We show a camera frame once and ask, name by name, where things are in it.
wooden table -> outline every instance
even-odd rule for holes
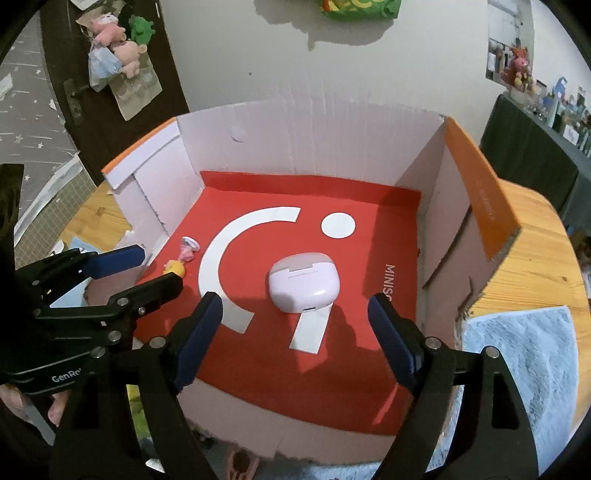
[[[591,317],[579,266],[548,200],[508,181],[502,181],[502,187],[523,227],[470,315],[569,307],[579,347],[579,391],[573,420],[576,426],[591,404]],[[108,251],[126,230],[131,226],[103,183],[66,226],[61,238],[68,243],[75,235]]]

white arc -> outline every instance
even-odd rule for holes
[[[199,292],[201,296],[214,291],[222,298],[222,323],[238,333],[246,332],[253,312],[236,305],[222,288],[219,268],[228,245],[249,228],[269,222],[295,222],[300,214],[299,207],[272,207],[247,213],[227,224],[205,250],[199,267]]]

small toy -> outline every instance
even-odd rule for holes
[[[126,39],[125,29],[117,23],[110,23],[95,37],[95,43],[108,47],[114,41],[125,41]]]
[[[135,77],[139,73],[139,56],[146,53],[148,47],[146,45],[138,45],[134,41],[126,41],[121,45],[113,47],[115,57],[119,59],[123,68],[121,73],[129,79]]]
[[[187,270],[185,269],[185,263],[189,263],[195,258],[194,253],[199,252],[199,244],[189,236],[181,238],[180,252],[176,260],[168,260],[164,266],[163,274],[170,272],[176,273],[179,277],[184,278]]]
[[[136,17],[132,15],[129,19],[131,40],[138,45],[147,45],[150,42],[152,35],[156,33],[156,30],[152,29],[152,25],[154,25],[154,22],[149,22],[144,17]]]
[[[98,35],[101,33],[106,27],[111,24],[117,25],[119,23],[119,19],[111,13],[103,14],[99,17],[93,18],[90,20],[90,31],[93,35]]]
[[[510,64],[501,72],[501,79],[509,85],[515,84],[518,73],[526,73],[529,65],[527,48],[512,48],[514,54]]]

stuffed animal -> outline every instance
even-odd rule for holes
[[[117,23],[108,24],[103,30],[95,37],[95,43],[108,47],[114,41],[125,41],[127,35],[125,35],[125,29],[117,25]]]
[[[139,56],[147,51],[148,47],[146,45],[138,45],[134,41],[126,41],[113,48],[113,54],[123,65],[121,73],[124,73],[129,79],[139,73]]]
[[[98,35],[102,32],[106,27],[111,24],[119,23],[119,19],[113,14],[104,14],[99,17],[93,18],[90,20],[90,31],[93,35]]]
[[[131,27],[131,40],[138,45],[147,45],[150,43],[152,35],[156,30],[152,28],[154,22],[147,21],[144,17],[131,16],[129,19],[129,26]]]
[[[521,54],[527,54],[527,49],[512,48],[511,50],[516,56],[511,60],[509,66],[501,72],[501,79],[509,85],[514,85],[517,73],[526,72],[529,61],[525,57],[518,56]]]

yellow toy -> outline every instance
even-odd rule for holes
[[[170,272],[176,273],[179,277],[184,278],[187,270],[185,269],[183,262],[180,260],[168,260],[164,266],[163,274],[166,275]]]

